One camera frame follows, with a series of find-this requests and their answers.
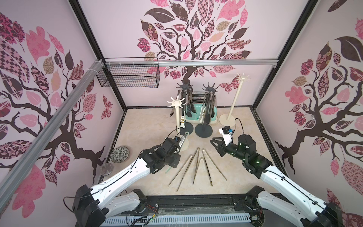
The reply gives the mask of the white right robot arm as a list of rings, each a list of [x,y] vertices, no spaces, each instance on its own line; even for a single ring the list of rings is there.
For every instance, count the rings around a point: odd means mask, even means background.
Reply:
[[[284,175],[270,160],[257,153],[253,142],[251,136],[241,135],[238,144],[233,144],[230,133],[210,140],[221,157],[229,154],[241,160],[247,172],[284,196],[280,199],[256,185],[245,198],[248,208],[272,211],[297,227],[343,226],[342,210],[337,204],[312,195]]]

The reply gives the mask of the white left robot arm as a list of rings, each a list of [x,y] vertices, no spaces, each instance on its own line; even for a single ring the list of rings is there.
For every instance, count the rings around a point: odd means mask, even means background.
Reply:
[[[99,227],[107,218],[120,213],[142,212],[147,204],[144,193],[135,189],[121,195],[122,191],[165,166],[176,168],[185,140],[185,136],[166,138],[162,144],[142,150],[132,164],[113,177],[92,187],[83,185],[78,188],[71,208],[77,219],[76,226]]]

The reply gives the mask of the grey utensil rack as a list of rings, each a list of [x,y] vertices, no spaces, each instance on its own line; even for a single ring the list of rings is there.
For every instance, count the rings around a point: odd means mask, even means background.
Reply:
[[[206,92],[206,93],[209,93],[209,92],[217,92],[217,87],[215,87],[215,83],[210,86],[210,84],[208,83],[208,86],[205,87],[203,86],[203,90]],[[201,123],[201,124],[198,124],[196,127],[195,127],[195,133],[197,134],[197,136],[201,137],[201,138],[208,138],[212,135],[213,133],[213,129],[209,124],[205,124],[204,122]]]

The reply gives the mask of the black nylon tongs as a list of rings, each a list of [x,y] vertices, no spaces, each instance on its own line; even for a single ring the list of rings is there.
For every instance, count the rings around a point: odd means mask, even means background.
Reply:
[[[216,96],[215,92],[211,92],[210,96],[210,104],[209,104],[209,121],[215,116],[214,107],[215,107]]]

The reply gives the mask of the grey utensil rack stand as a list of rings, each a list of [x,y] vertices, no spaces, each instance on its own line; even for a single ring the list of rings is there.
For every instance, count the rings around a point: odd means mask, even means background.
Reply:
[[[181,111],[185,111],[185,128],[182,129],[182,131],[185,130],[185,131],[188,131],[190,134],[192,134],[194,127],[191,123],[187,122],[187,115],[186,115],[186,113],[187,113],[187,90],[188,89],[191,90],[192,87],[189,83],[184,83],[184,82],[182,84],[177,84],[177,85],[178,85],[177,88],[179,90],[178,94],[179,94],[180,98],[184,98],[184,100],[183,100],[184,106],[181,109]]]

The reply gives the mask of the long steel tongs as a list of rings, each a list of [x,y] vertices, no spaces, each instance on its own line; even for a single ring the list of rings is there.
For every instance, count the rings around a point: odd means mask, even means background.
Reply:
[[[189,155],[188,159],[184,162],[183,166],[180,168],[180,170],[177,172],[177,174],[173,177],[173,179],[170,181],[170,183],[168,184],[168,186],[171,186],[171,184],[175,181],[175,179],[181,175],[181,178],[180,178],[180,181],[178,183],[178,187],[176,189],[176,192],[179,191],[181,185],[182,185],[182,182],[188,172],[188,169],[190,168],[191,166],[191,163],[194,159],[194,156],[193,155]]]

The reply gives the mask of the white handled tongs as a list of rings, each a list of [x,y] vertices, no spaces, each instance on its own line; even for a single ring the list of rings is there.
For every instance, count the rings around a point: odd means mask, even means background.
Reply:
[[[185,128],[185,111],[181,112],[180,127]]]

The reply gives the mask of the aluminium frame rail left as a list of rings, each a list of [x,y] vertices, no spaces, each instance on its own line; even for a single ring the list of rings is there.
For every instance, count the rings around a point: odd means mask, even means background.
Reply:
[[[73,109],[75,103],[80,99],[83,92],[91,83],[91,80],[94,79],[103,66],[104,64],[102,60],[96,60],[89,67],[78,85],[61,104],[61,107],[56,111],[46,127],[39,133],[30,145],[29,149],[21,156],[12,170],[1,182],[1,210],[4,209],[7,202],[12,198],[20,183],[24,180],[27,173],[31,170],[39,156],[45,150],[47,144],[66,119],[67,115]]]

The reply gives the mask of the aluminium frame rail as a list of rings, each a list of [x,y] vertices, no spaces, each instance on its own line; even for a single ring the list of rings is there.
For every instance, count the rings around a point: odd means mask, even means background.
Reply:
[[[56,111],[46,127],[39,133],[30,145],[29,149],[21,156],[12,170],[1,182],[1,210],[4,209],[7,202],[12,198],[20,183],[24,180],[27,173],[31,170],[39,156],[45,150],[47,144],[66,119],[67,115],[73,109],[75,103],[80,99],[83,92],[91,83],[91,80],[94,79],[103,66],[104,64],[102,60],[96,60],[89,67],[78,85],[61,104],[61,107]]]
[[[227,66],[227,65],[277,65],[278,59],[241,59],[241,60],[181,60],[181,61],[107,61],[106,65],[131,66]]]

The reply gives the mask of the steel tongs white tips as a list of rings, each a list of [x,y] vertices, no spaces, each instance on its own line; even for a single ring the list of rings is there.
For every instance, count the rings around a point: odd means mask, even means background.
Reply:
[[[204,120],[204,111],[205,111],[206,101],[207,101],[207,93],[205,92],[204,97],[203,97],[203,103],[202,103],[201,108],[200,108],[200,116],[199,116],[199,123],[200,124]]]

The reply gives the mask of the cream utensil rack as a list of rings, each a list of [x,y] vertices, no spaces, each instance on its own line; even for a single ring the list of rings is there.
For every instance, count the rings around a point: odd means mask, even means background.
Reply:
[[[237,74],[234,79],[232,80],[231,83],[227,84],[227,83],[223,83],[220,84],[219,86],[224,88],[227,92],[232,91],[232,89],[236,90],[236,93],[234,95],[230,110],[228,114],[223,114],[219,117],[219,122],[223,125],[223,126],[231,126],[234,123],[235,117],[232,116],[233,113],[233,109],[235,107],[236,101],[238,99],[238,96],[240,94],[242,85],[245,81],[249,81],[250,80],[250,76],[249,75],[245,75],[244,73],[241,74]]]
[[[169,107],[175,108],[176,131],[177,131],[177,136],[180,137],[181,131],[182,129],[184,129],[180,127],[181,109],[184,106],[183,103],[184,98],[180,98],[180,96],[177,95],[176,99],[174,99],[173,97],[171,97],[171,99],[172,101],[167,101],[167,103],[169,104]]]

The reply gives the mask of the clear glass lid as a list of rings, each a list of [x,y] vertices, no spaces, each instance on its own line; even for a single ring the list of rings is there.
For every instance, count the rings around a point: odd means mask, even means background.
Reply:
[[[104,163],[100,167],[100,175],[101,176],[108,176],[110,175],[114,170],[114,165],[112,163]]]

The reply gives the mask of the green silicone tip tongs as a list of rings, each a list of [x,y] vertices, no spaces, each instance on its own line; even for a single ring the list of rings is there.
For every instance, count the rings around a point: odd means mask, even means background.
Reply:
[[[190,135],[190,133],[188,131],[183,130],[182,131],[182,135],[180,135],[180,141],[179,141],[179,145],[180,145],[180,152],[185,151],[188,146],[189,146],[189,139],[188,136]],[[177,168],[179,162],[180,162],[180,157],[178,156],[177,159],[172,163],[172,166],[169,166],[166,170],[166,174],[172,169],[172,168]]]

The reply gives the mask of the aluminium frame rail back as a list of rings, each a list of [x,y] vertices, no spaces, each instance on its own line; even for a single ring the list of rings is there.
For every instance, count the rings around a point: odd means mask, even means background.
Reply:
[[[181,60],[181,61],[107,61],[106,65],[131,66],[227,66],[227,65],[277,65],[278,59],[241,59],[241,60]]]

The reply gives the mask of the short steel tongs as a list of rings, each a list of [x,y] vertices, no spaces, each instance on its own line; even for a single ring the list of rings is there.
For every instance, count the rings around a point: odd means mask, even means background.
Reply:
[[[199,158],[199,167],[200,167],[200,165],[204,165],[206,173],[207,173],[207,177],[208,177],[208,180],[209,180],[209,184],[210,184],[210,186],[213,186],[213,182],[212,182],[212,179],[211,179],[211,174],[210,174],[208,165],[207,165],[204,158]]]

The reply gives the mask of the mint green toaster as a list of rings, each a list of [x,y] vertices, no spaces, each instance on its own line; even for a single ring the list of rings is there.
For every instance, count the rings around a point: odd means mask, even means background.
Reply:
[[[200,108],[203,103],[204,92],[192,92],[192,100],[196,109],[196,113],[192,113],[192,118],[187,117],[188,123],[198,124],[200,116]],[[217,123],[217,101],[214,107],[215,116],[211,119],[210,124]]]

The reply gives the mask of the slim steel tongs centre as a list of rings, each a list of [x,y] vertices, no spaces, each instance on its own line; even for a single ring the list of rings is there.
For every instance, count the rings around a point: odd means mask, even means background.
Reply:
[[[200,153],[200,148],[197,148],[197,158],[196,158],[196,166],[195,166],[195,171],[194,171],[194,177],[193,177],[193,184],[195,184],[195,179],[196,179],[196,175],[197,175],[197,171],[199,168],[199,153]]]

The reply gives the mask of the black silicone tip tongs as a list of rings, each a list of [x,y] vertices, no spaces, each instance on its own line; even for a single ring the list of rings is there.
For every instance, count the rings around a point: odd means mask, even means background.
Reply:
[[[192,100],[191,90],[187,90],[187,117],[192,118],[192,113],[196,113],[196,109]]]

